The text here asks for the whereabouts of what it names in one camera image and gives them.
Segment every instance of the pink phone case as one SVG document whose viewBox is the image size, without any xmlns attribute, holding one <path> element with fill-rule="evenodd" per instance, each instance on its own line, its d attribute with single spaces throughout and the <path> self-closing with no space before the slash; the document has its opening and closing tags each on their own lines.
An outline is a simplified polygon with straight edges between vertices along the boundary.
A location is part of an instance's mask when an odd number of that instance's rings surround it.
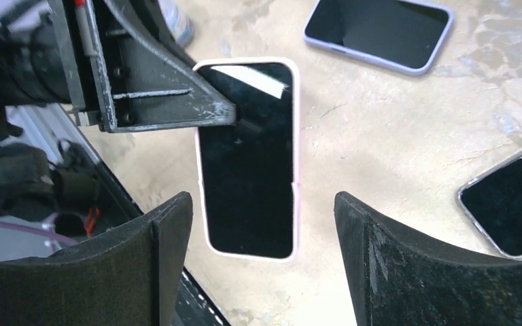
<svg viewBox="0 0 522 326">
<path fill-rule="evenodd" d="M 299 227 L 300 227 L 300 156 L 299 156 L 299 141 L 300 141 L 300 73 L 297 65 L 287 58 L 280 57 L 259 57 L 259 58 L 225 58 L 212 59 L 200 61 L 195 65 L 193 71 L 199 70 L 201 67 L 210 65 L 237 65 L 237 64 L 251 64 L 251 63 L 266 63 L 276 62 L 281 63 L 289 68 L 293 76 L 293 182 L 291 187 L 293 189 L 293 251 L 289 257 L 283 259 L 274 259 L 267 257 L 258 257 L 252 255 L 237 255 L 232 253 L 223 253 L 213 248 L 207 231 L 207 212 L 205 210 L 205 195 L 203 190 L 203 168 L 201 164 L 201 146 L 199 144 L 199 129 L 195 128 L 195 148 L 197 153 L 197 172 L 199 182 L 199 192 L 201 195 L 201 211 L 203 213 L 203 222 L 205 224 L 205 240 L 212 251 L 219 255 L 226 257 L 255 259 L 262 261 L 291 261 L 295 259 L 299 249 Z"/>
</svg>

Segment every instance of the metal bracket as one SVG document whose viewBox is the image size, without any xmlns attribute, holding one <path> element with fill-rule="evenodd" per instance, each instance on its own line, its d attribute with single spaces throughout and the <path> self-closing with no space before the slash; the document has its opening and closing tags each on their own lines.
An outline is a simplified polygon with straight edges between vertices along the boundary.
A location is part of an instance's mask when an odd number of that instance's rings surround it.
<svg viewBox="0 0 522 326">
<path fill-rule="evenodd" d="M 49 4 L 73 104 L 70 113 L 80 126 L 139 132 L 235 123 L 234 105 L 192 71 L 194 61 L 175 44 L 158 3 Z M 80 10 L 86 14 L 81 19 Z"/>
</svg>

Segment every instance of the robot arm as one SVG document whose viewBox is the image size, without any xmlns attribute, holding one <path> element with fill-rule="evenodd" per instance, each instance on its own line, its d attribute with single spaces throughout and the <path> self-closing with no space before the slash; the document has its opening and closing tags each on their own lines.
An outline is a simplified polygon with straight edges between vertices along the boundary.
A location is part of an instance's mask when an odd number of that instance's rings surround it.
<svg viewBox="0 0 522 326">
<path fill-rule="evenodd" d="M 192 71 L 156 1 L 49 0 L 35 26 L 11 28 L 42 1 L 0 15 L 0 110 L 71 104 L 79 126 L 103 132 L 235 122 L 233 104 Z"/>
</svg>

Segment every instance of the white phone case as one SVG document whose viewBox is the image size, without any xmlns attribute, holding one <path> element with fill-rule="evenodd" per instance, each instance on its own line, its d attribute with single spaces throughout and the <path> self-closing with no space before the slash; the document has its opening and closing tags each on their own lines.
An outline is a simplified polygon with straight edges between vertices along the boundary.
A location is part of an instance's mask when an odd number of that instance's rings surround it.
<svg viewBox="0 0 522 326">
<path fill-rule="evenodd" d="M 447 38 L 447 35 L 449 34 L 451 27 L 453 26 L 453 11 L 445 6 L 436 5 L 434 3 L 428 3 L 425 1 L 399 0 L 399 1 L 404 1 L 404 2 L 414 3 L 417 5 L 423 5 L 423 6 L 430 7 L 430 8 L 440 9 L 440 10 L 445 11 L 449 15 L 449 20 L 447 21 L 447 25 L 443 29 L 443 33 L 441 33 L 441 36 L 439 37 L 439 40 L 437 41 L 437 44 L 435 45 L 435 48 L 433 49 L 433 52 L 431 53 L 429 60 L 423 67 L 414 69 L 414 68 L 407 67 L 407 66 L 401 65 L 399 63 L 396 63 L 396 62 L 393 62 L 390 60 L 386 60 L 384 58 L 380 58 L 378 56 L 373 56 L 372 54 L 368 54 L 368 53 L 361 52 L 361 51 L 356 51 L 356 50 L 353 50 L 350 48 L 346 48 L 344 46 L 339 46 L 335 43 L 329 43 L 329 42 L 321 41 L 321 40 L 314 39 L 312 37 L 307 36 L 307 34 L 305 33 L 305 31 L 307 29 L 307 25 L 311 21 L 311 18 L 313 17 L 313 13 L 317 9 L 317 6 L 319 5 L 320 1 L 321 0 L 317 1 L 317 3 L 315 4 L 315 7 L 311 11 L 311 15 L 309 16 L 309 19 L 307 20 L 307 23 L 305 24 L 305 28 L 303 29 L 303 39 L 305 40 L 305 42 L 307 42 L 309 45 L 315 46 L 317 48 L 322 48 L 327 51 L 333 51 L 333 52 L 336 52 L 338 54 L 341 54 L 343 56 L 347 56 L 350 58 L 363 60 L 372 65 L 380 66 L 380 67 L 383 67 L 386 69 L 391 69 L 393 71 L 397 71 L 397 72 L 403 73 L 405 75 L 419 76 L 419 75 L 423 75 L 424 73 L 427 73 L 427 71 L 429 71 L 429 69 L 433 65 L 433 62 L 437 58 L 437 55 L 438 55 L 441 47 L 443 46 L 443 43 L 445 42 L 445 39 Z"/>
<path fill-rule="evenodd" d="M 205 191 L 203 188 L 203 167 L 201 164 L 201 146 L 199 143 L 199 129 L 195 128 L 195 148 L 197 152 L 197 172 L 198 172 L 198 182 L 199 182 L 199 192 L 201 195 L 201 211 L 203 212 L 203 222 L 205 223 L 205 240 L 207 241 L 207 245 L 211 250 L 219 255 L 223 255 L 226 257 L 235 257 L 235 258 L 246 258 L 246 259 L 254 259 L 260 261 L 279 261 L 279 262 L 287 262 L 295 259 L 297 256 L 298 248 L 299 248 L 299 219 L 300 219 L 300 156 L 299 156 L 299 141 L 300 141 L 300 100 L 301 100 L 301 92 L 300 92 L 300 73 L 299 68 L 290 59 L 282 58 L 282 57 L 255 57 L 255 58 L 223 58 L 223 59 L 209 59 L 203 60 L 197 63 L 195 67 L 193 67 L 193 71 L 199 70 L 201 67 L 210 66 L 210 65 L 246 65 L 246 64 L 254 64 L 254 63 L 268 63 L 275 62 L 281 63 L 289 68 L 292 74 L 293 79 L 293 182 L 291 183 L 291 187 L 293 189 L 293 251 L 289 257 L 283 259 L 275 259 L 268 257 L 259 257 L 253 255 L 239 255 L 232 253 L 223 253 L 221 251 L 216 250 L 211 245 L 211 239 L 209 237 L 209 232 L 207 230 L 207 212 L 205 209 Z"/>
</svg>

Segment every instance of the silver phone frame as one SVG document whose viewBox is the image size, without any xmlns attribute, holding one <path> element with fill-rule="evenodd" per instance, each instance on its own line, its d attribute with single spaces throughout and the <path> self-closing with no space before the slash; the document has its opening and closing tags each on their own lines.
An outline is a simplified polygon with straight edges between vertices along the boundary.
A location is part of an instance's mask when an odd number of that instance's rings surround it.
<svg viewBox="0 0 522 326">
<path fill-rule="evenodd" d="M 481 224 L 477 221 L 477 219 L 475 219 L 473 214 L 471 214 L 471 212 L 467 209 L 467 207 L 465 207 L 465 205 L 461 201 L 461 196 L 462 196 L 463 192 L 466 189 L 468 189 L 469 187 L 471 187 L 474 184 L 478 183 L 479 181 L 483 180 L 485 177 L 488 177 L 489 175 L 496 172 L 500 168 L 503 168 L 503 167 L 508 166 L 509 164 L 515 162 L 516 160 L 518 160 L 521 157 L 522 157 L 522 150 L 518 151 L 516 154 L 509 157 L 507 160 L 495 165 L 493 168 L 490 168 L 489 170 L 487 170 L 487 172 L 469 180 L 466 184 L 464 184 L 460 187 L 460 189 L 457 191 L 457 195 L 455 197 L 455 201 L 456 201 L 458 207 L 463 211 L 463 213 L 467 217 L 469 217 L 469 220 L 471 220 L 471 222 L 477 228 L 477 230 L 479 230 L 479 232 L 485 236 L 487 241 L 489 241 L 489 243 L 491 243 L 493 245 L 493 247 L 495 247 L 495 249 L 497 249 L 499 254 L 501 254 L 503 257 L 506 257 L 506 258 L 518 259 L 518 260 L 522 259 L 522 255 L 517 255 L 517 256 L 510 255 L 510 254 L 506 253 L 505 251 L 501 250 L 501 248 L 499 248 L 499 246 L 497 245 L 497 243 L 495 243 L 493 238 L 490 237 L 490 235 L 487 233 L 487 231 L 485 231 L 485 229 L 481 226 Z"/>
<path fill-rule="evenodd" d="M 372 65 L 390 69 L 392 71 L 397 71 L 399 73 L 403 73 L 405 75 L 410 75 L 410 76 L 420 76 L 420 75 L 427 73 L 431 69 L 431 66 L 434 64 L 435 60 L 437 59 L 437 56 L 439 55 L 439 52 L 440 52 L 441 48 L 443 47 L 445 40 L 447 39 L 447 35 L 449 35 L 449 31 L 451 30 L 451 27 L 453 26 L 453 21 L 454 21 L 453 10 L 451 10 L 450 8 L 445 7 L 443 5 L 437 5 L 437 4 L 428 3 L 425 1 L 399 0 L 402 2 L 409 2 L 409 3 L 414 3 L 416 5 L 422 5 L 424 7 L 430 7 L 430 8 L 434 8 L 434 9 L 443 10 L 444 12 L 446 12 L 449 15 L 447 24 L 445 25 L 445 28 L 443 29 L 443 32 L 441 33 L 441 36 L 439 37 L 439 40 L 437 41 L 437 44 L 435 45 L 435 48 L 433 49 L 433 52 L 431 53 L 431 56 L 429 57 L 428 61 L 426 62 L 426 64 L 423 67 L 415 69 L 415 68 L 411 68 L 411 67 L 408 67 L 405 65 L 401 65 L 394 61 L 390 61 L 390 60 L 381 58 L 379 56 L 374 56 L 372 54 L 368 54 L 368 53 L 361 52 L 361 51 L 356 51 L 356 50 L 353 50 L 350 48 L 346 48 L 344 46 L 339 46 L 334 43 L 321 41 L 321 40 L 307 36 L 307 33 L 306 33 L 307 26 L 309 25 L 309 22 L 311 21 L 313 15 L 315 13 L 315 10 L 317 9 L 317 6 L 319 5 L 319 2 L 321 2 L 321 1 L 330 1 L 330 0 L 318 0 L 317 3 L 315 4 L 315 7 L 313 7 L 313 10 L 311 10 L 311 15 L 309 15 L 309 19 L 307 19 L 307 23 L 305 23 L 305 27 L 303 28 L 303 39 L 305 40 L 305 42 L 307 44 L 309 44 L 311 46 L 315 46 L 316 48 L 325 49 L 329 52 L 335 52 L 337 54 L 340 54 L 342 56 L 346 56 L 349 58 L 362 60 L 362 61 L 365 61 Z"/>
</svg>

